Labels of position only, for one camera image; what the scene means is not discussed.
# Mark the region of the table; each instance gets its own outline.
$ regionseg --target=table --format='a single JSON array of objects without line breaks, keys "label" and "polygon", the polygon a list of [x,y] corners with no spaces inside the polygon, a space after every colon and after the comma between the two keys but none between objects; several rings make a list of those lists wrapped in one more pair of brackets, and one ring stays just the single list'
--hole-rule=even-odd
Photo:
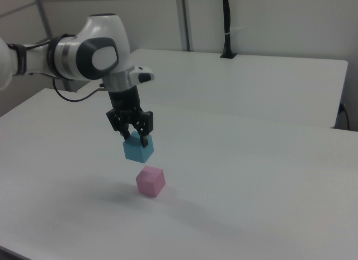
[{"label": "table", "polygon": [[[145,102],[219,114],[333,127],[347,62],[306,58],[144,50],[136,65],[156,79],[138,86]],[[100,82],[78,92],[89,94]]]},{"label": "table", "polygon": [[355,132],[143,102],[146,165],[167,181],[148,198],[110,108],[45,89],[0,118],[1,246],[37,260],[356,259]]}]

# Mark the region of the blue cube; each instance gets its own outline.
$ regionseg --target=blue cube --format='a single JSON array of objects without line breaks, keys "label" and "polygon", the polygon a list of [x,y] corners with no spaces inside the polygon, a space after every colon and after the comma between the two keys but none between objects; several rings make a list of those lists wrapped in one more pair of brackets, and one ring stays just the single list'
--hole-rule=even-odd
[{"label": "blue cube", "polygon": [[154,152],[152,136],[148,135],[148,145],[144,148],[140,143],[138,132],[133,131],[128,139],[123,142],[126,159],[145,163]]}]

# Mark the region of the foam cube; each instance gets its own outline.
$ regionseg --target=foam cube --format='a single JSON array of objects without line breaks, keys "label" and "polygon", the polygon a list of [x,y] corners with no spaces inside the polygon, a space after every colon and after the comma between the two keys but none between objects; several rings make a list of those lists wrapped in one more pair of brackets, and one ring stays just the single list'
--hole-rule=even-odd
[{"label": "foam cube", "polygon": [[166,184],[162,169],[145,166],[136,177],[136,184],[141,194],[156,197]]},{"label": "foam cube", "polygon": [[143,147],[140,143],[138,132],[133,131],[128,139],[123,142],[124,154],[126,159],[145,163],[154,152],[152,137],[148,136],[148,145]]}]

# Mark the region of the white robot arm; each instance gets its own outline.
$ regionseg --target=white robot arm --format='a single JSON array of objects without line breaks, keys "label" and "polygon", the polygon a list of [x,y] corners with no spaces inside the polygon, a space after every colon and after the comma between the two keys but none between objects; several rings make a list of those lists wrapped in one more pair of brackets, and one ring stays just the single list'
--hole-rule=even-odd
[{"label": "white robot arm", "polygon": [[0,89],[13,75],[43,73],[63,80],[102,78],[113,109],[112,127],[127,139],[132,124],[142,146],[153,130],[153,113],[143,112],[137,84],[154,79],[148,67],[134,66],[128,38],[115,14],[92,15],[78,35],[62,35],[37,45],[6,44],[0,39]]}]

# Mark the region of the white wall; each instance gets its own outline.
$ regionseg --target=white wall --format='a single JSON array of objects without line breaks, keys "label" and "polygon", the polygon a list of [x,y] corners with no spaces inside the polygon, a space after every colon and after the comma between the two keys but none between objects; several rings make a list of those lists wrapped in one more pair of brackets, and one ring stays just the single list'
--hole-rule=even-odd
[{"label": "white wall", "polygon": [[[0,38],[24,44],[46,38],[35,0],[0,0]],[[0,91],[0,116],[46,87],[51,87],[51,80],[40,75],[14,77]]]},{"label": "white wall", "polygon": [[[221,53],[222,0],[188,0],[188,8],[193,51]],[[233,51],[347,60],[342,101],[358,130],[358,0],[230,0],[230,9],[232,29],[243,27]],[[338,126],[345,128],[342,115]]]},{"label": "white wall", "polygon": [[176,0],[43,0],[54,35],[78,33],[87,16],[115,13],[126,28],[131,50],[182,50]]}]

